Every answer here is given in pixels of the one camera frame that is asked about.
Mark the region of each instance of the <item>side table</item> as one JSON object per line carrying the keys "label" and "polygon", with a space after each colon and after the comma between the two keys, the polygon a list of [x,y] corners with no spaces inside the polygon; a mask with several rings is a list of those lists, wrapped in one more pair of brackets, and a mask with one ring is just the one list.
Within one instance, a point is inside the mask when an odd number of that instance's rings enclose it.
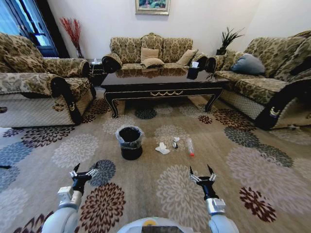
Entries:
{"label": "side table", "polygon": [[92,64],[92,61],[92,59],[88,59],[90,65],[89,77],[94,86],[100,86],[107,74],[104,73],[103,65],[101,63]]}

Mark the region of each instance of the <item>crumpled tissue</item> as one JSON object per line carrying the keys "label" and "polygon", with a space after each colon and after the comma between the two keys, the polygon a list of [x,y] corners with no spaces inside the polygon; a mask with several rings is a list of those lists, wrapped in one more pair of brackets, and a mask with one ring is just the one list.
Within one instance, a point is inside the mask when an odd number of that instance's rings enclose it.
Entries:
{"label": "crumpled tissue", "polygon": [[166,149],[166,145],[163,142],[160,142],[159,146],[155,150],[161,152],[162,154],[170,153],[170,150]]}

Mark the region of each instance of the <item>picture frame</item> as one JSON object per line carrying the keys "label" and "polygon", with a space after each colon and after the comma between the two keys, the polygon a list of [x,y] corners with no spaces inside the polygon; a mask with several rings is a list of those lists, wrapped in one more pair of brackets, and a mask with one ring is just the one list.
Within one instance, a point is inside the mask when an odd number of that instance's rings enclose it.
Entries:
{"label": "picture frame", "polygon": [[171,0],[135,0],[135,14],[168,16],[170,3]]}

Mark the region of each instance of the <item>white wall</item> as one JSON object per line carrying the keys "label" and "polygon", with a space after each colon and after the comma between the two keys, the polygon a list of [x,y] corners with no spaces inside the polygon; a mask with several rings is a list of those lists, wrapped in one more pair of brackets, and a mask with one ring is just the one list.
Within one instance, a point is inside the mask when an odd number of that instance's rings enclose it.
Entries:
{"label": "white wall", "polygon": [[190,37],[193,46],[215,54],[226,26],[245,27],[245,37],[229,48],[244,50],[259,36],[289,36],[310,29],[311,0],[171,0],[169,16],[135,15],[134,0],[48,0],[71,57],[76,51],[59,22],[80,20],[81,47],[86,58],[110,52],[113,36],[141,37],[154,32],[163,37]]}
{"label": "white wall", "polygon": [[311,0],[261,0],[237,48],[244,50],[259,36],[284,37],[311,30],[310,10]]}
{"label": "white wall", "polygon": [[110,52],[113,36],[190,37],[194,48],[215,54],[226,26],[247,29],[260,0],[171,0],[169,16],[135,15],[134,0],[48,0],[71,57],[75,48],[59,22],[72,17],[82,25],[81,46],[86,58]]}

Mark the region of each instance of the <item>plastic bottle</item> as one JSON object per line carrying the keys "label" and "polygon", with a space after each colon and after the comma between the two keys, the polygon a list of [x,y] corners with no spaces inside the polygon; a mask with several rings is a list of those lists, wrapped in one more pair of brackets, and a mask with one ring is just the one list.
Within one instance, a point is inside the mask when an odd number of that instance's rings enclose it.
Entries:
{"label": "plastic bottle", "polygon": [[190,157],[194,157],[193,144],[191,138],[187,139],[187,145]]}

